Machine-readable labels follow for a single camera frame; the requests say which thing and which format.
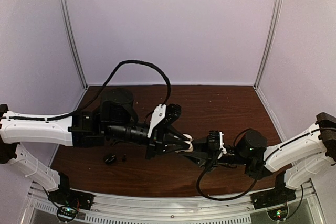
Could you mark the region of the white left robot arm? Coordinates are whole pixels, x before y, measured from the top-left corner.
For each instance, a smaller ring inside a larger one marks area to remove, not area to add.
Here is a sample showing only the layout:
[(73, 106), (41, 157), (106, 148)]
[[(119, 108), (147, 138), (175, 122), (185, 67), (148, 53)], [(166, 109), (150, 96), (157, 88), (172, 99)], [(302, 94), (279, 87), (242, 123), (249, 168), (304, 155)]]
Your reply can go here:
[(190, 152), (192, 138), (172, 126), (181, 108), (159, 104), (152, 112), (149, 125), (141, 124), (133, 107), (134, 96), (124, 88), (102, 94), (92, 112), (78, 110), (54, 116), (12, 112), (1, 105), (1, 163), (15, 165), (26, 177), (42, 185), (64, 205), (76, 197), (66, 175), (42, 164), (23, 147), (25, 142), (53, 143), (70, 147), (103, 146), (107, 139), (117, 139), (146, 146), (146, 157), (168, 152)]

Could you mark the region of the black round cap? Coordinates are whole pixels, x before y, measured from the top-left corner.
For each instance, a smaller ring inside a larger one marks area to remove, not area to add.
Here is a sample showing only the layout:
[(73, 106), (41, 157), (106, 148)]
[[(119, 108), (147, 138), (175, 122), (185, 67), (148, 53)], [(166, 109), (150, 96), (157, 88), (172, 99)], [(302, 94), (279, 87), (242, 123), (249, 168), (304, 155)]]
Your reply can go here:
[(114, 154), (104, 156), (103, 161), (106, 165), (112, 165), (116, 162), (117, 157)]

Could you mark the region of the white earbud charging case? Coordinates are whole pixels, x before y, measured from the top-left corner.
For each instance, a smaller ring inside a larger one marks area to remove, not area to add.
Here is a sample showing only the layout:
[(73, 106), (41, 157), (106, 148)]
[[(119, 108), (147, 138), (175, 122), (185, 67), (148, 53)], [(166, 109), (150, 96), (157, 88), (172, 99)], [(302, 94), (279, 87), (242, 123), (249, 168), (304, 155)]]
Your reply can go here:
[(188, 148), (183, 148), (181, 150), (179, 150), (178, 152), (192, 152), (193, 151), (193, 138), (191, 135), (189, 134), (183, 134), (184, 137), (187, 138), (186, 141), (184, 141), (185, 144), (187, 144)]

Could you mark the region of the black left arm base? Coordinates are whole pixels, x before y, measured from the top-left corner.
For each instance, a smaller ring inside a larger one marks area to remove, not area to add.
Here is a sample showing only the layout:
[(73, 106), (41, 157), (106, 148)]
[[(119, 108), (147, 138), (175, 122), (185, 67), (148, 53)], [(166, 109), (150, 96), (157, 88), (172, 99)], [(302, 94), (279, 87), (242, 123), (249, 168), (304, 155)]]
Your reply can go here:
[(46, 191), (48, 200), (56, 207), (56, 217), (59, 221), (73, 221), (79, 210), (90, 210), (93, 204), (94, 195), (76, 191), (70, 188), (70, 181), (67, 175), (59, 173), (60, 182), (55, 191)]

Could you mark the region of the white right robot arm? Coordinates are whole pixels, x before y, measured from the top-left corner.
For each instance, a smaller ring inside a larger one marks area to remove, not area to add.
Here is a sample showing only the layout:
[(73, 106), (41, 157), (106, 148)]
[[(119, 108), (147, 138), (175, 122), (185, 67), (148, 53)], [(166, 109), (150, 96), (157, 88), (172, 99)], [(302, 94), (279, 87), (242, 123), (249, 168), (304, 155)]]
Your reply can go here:
[(243, 166), (245, 174), (253, 179), (298, 162), (269, 192), (271, 202), (279, 204), (289, 196), (289, 190), (296, 190), (327, 166), (335, 165), (335, 117), (321, 112), (305, 131), (273, 146), (267, 146), (260, 132), (248, 129), (235, 146), (224, 145), (222, 132), (212, 132), (204, 143), (194, 143), (193, 151), (180, 153), (200, 167)]

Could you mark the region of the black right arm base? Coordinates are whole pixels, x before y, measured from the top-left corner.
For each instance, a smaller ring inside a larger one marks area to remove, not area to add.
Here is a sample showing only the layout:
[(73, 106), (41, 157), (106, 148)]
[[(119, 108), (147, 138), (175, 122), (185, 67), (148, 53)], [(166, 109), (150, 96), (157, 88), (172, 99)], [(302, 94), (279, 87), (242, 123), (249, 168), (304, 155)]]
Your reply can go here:
[(296, 190), (286, 187), (285, 172), (281, 172), (276, 176), (275, 187), (273, 189), (251, 194), (255, 210), (285, 204), (295, 199)]

